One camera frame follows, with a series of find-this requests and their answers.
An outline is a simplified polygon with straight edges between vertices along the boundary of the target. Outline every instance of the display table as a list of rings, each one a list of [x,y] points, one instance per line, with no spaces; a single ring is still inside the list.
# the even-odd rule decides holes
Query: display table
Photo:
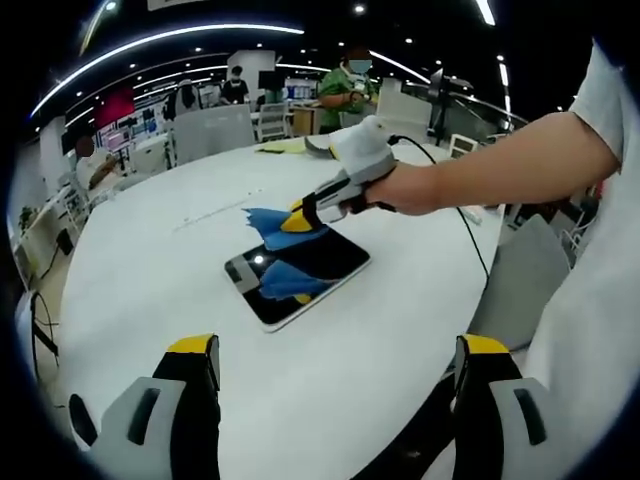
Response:
[[[373,209],[334,224],[370,253],[371,265],[265,333],[223,268],[261,243],[242,209],[286,209],[339,163],[257,148],[170,170],[94,210],[62,299],[62,387],[84,399],[100,428],[109,404],[151,376],[169,345],[215,332],[222,478],[351,478],[440,379],[485,276],[454,210],[407,217]],[[412,146],[394,151],[428,162]],[[471,229],[491,266],[502,208],[482,216]]]

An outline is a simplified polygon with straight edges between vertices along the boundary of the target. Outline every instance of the blue cloth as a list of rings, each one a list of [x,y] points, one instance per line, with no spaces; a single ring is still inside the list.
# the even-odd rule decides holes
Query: blue cloth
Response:
[[[272,252],[314,240],[329,231],[328,227],[323,227],[313,232],[283,232],[280,227],[289,218],[291,212],[268,208],[247,208],[245,212],[249,214],[247,217],[249,226],[258,231],[267,250]]]
[[[276,260],[260,279],[260,294],[265,298],[283,300],[294,295],[313,295],[324,292],[333,282],[324,282]]]

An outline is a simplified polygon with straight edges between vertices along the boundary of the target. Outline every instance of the person in black shirt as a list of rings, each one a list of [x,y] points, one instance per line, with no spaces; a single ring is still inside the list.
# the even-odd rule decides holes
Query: person in black shirt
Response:
[[[242,75],[242,67],[236,65],[231,69],[231,80],[225,82],[222,87],[220,101],[225,105],[234,105],[244,103],[244,98],[249,94],[247,82],[240,78]]]

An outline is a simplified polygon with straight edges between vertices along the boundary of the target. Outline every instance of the person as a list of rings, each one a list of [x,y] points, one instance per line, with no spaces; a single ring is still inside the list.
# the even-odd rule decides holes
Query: person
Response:
[[[367,103],[376,102],[376,91],[366,75],[371,68],[371,54],[364,48],[347,52],[338,68],[327,73],[318,88],[318,99],[325,108],[320,134],[342,128],[340,112],[362,114]]]
[[[187,112],[202,110],[200,92],[191,80],[185,79],[178,84],[178,88],[167,96],[167,102],[163,107],[165,120],[175,120],[178,115]]]
[[[639,85],[626,81],[631,74],[595,43],[569,111],[455,161],[399,162],[366,192],[371,204],[423,215],[548,202],[608,179],[591,240],[546,305],[523,370],[549,390],[561,413],[570,435],[562,445],[567,470],[614,425],[640,373],[640,114]]]
[[[95,148],[93,139],[84,135],[76,142],[76,178],[94,203],[100,203],[109,192],[121,192],[149,178],[143,174],[121,175],[118,160],[104,148]]]
[[[242,80],[242,67],[236,65],[231,69],[231,79],[227,80],[222,86],[220,101],[224,105],[237,105],[245,102],[245,98],[249,95],[249,87],[247,82]]]

